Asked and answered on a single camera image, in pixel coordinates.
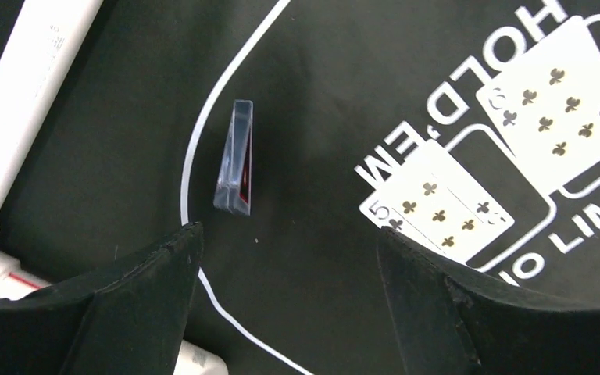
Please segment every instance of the white line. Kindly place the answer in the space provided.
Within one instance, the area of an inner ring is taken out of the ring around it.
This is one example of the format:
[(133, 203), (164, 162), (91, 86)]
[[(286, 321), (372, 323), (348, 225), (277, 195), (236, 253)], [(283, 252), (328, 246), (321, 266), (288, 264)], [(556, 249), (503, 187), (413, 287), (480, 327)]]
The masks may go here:
[[(473, 125), (466, 127), (465, 129), (461, 130), (456, 135), (456, 137), (454, 137), (449, 143), (447, 143), (447, 145), (445, 146), (445, 149), (448, 152), (450, 152), (456, 145), (458, 145), (461, 141), (463, 141), (463, 139), (468, 134), (473, 133), (474, 131), (477, 131), (477, 130), (483, 131), (486, 135), (488, 135), (488, 137), (498, 146), (498, 148), (500, 148), (500, 151), (502, 151), (502, 153), (505, 154), (505, 156), (507, 156), (507, 159), (509, 159), (509, 161), (512, 162), (517, 169), (519, 169), (519, 167), (516, 165), (516, 160), (514, 158), (514, 155), (512, 155), (510, 150), (505, 146), (504, 143), (502, 143), (500, 138), (498, 138), (498, 136), (494, 133), (494, 131), (490, 127), (487, 127), (486, 125), (483, 125), (481, 123), (475, 123)], [(525, 233), (525, 235), (523, 235), (516, 242), (514, 242), (511, 246), (509, 246), (504, 252), (501, 252), (495, 258), (490, 260), (488, 263), (486, 263), (485, 265), (483, 265), (480, 268), (476, 268), (475, 270), (480, 271), (482, 273), (488, 272), (493, 267), (497, 266), (500, 262), (502, 262), (503, 260), (510, 257), (512, 254), (517, 252), (528, 241), (530, 241), (535, 236), (537, 236), (537, 234), (539, 234), (539, 232), (544, 230), (546, 227), (548, 227), (549, 224), (551, 224), (553, 222), (553, 220), (555, 219), (555, 216), (557, 215), (558, 207), (551, 200), (551, 198), (548, 197), (547, 195), (540, 194), (540, 196), (546, 201), (546, 204), (548, 205), (548, 215), (541, 222), (539, 222), (536, 226), (534, 226), (531, 230), (529, 230), (527, 233)]]
[(505, 271), (500, 271), (500, 273), (498, 273), (498, 275), (507, 283), (510, 285), (514, 285), (515, 287), (520, 287), (519, 283), (516, 282), (516, 280), (512, 279), (512, 277), (509, 275), (509, 273), (505, 272)]
[[(190, 190), (190, 175), (192, 171), (192, 163), (194, 162), (196, 149), (198, 146), (199, 138), (201, 138), (201, 133), (203, 132), (203, 128), (205, 127), (205, 123), (208, 120), (208, 116), (210, 112), (213, 110), (213, 106), (217, 101), (218, 97), (222, 93), (222, 90), (227, 86), (227, 83), (234, 75), (236, 70), (240, 67), (242, 62), (245, 60), (249, 52), (256, 46), (256, 44), (261, 40), (263, 35), (268, 31), (270, 26), (277, 20), (277, 17), (286, 9), (286, 6), (291, 2), (291, 0), (279, 0), (277, 4), (270, 10), (265, 19), (261, 22), (259, 27), (254, 30), (254, 34), (245, 42), (245, 45), (242, 46), (241, 50), (236, 54), (234, 59), (229, 63), (226, 70), (222, 73), (217, 83), (210, 91), (208, 98), (205, 100), (203, 107), (201, 108), (201, 112), (198, 115), (198, 118), (195, 123), (195, 127), (192, 130), (192, 135), (190, 136), (189, 145), (187, 146), (187, 152), (185, 153), (185, 162), (183, 165), (183, 174), (180, 182), (180, 222), (185, 225), (190, 222), (189, 208), (188, 208), (188, 196)], [(213, 292), (213, 288), (210, 286), (208, 282), (208, 278), (205, 276), (203, 269), (199, 268), (198, 271), (199, 280), (202, 282), (205, 291), (208, 293), (210, 297), (210, 302), (215, 307), (215, 310), (226, 319), (231, 325), (233, 325), (243, 336), (245, 336), (248, 340), (258, 345), (261, 349), (270, 353), (272, 356), (278, 358), (280, 361), (286, 363), (290, 367), (297, 370), (299, 373), (303, 375), (312, 375), (308, 370), (305, 370), (297, 363), (291, 361), (286, 356), (282, 355), (278, 351), (274, 350), (270, 346), (266, 345), (263, 341), (254, 337), (254, 335), (250, 334), (235, 318), (232, 317), (220, 303), (217, 301), (217, 297)]]
[(203, 272), (202, 269), (199, 269), (199, 271), (198, 271), (198, 278), (199, 278), (199, 280), (201, 280), (201, 282), (203, 284), (203, 287), (205, 288), (205, 291), (208, 293), (208, 297), (210, 297), (210, 302), (212, 302), (212, 305), (215, 306), (215, 310), (217, 310), (217, 312), (224, 319), (226, 319), (229, 323), (231, 323), (231, 325), (233, 325), (238, 331), (240, 331), (240, 333), (243, 334), (243, 336), (245, 336), (248, 340), (250, 340), (254, 344), (258, 345), (261, 349), (263, 349), (266, 352), (270, 353), (274, 357), (280, 359), (282, 362), (286, 363), (290, 367), (293, 367), (299, 373), (301, 373), (303, 375), (313, 375), (308, 370), (305, 370), (304, 368), (302, 368), (302, 366), (300, 366), (297, 363), (295, 363), (295, 362), (291, 361), (290, 359), (286, 358), (283, 354), (279, 353), (275, 349), (273, 349), (270, 346), (266, 345), (266, 343), (264, 343), (263, 341), (261, 341), (258, 338), (254, 337), (254, 335), (252, 335), (249, 332), (247, 332), (247, 330), (235, 318), (233, 318), (231, 316), (231, 314), (229, 314), (222, 307), (222, 305), (220, 305), (220, 303), (217, 301), (217, 297), (215, 297), (215, 292), (213, 292), (213, 289), (210, 287), (210, 283), (208, 282), (208, 278), (205, 276), (205, 273)]
[(585, 189), (583, 189), (577, 193), (569, 192), (569, 191), (567, 191), (567, 189), (565, 187), (561, 187), (560, 189), (558, 189), (558, 191), (565, 198), (581, 199), (581, 198), (587, 197), (590, 193), (592, 193), (595, 189), (597, 189), (599, 187), (600, 187), (600, 177), (597, 180), (595, 180), (594, 182), (592, 182), (592, 184), (589, 184)]

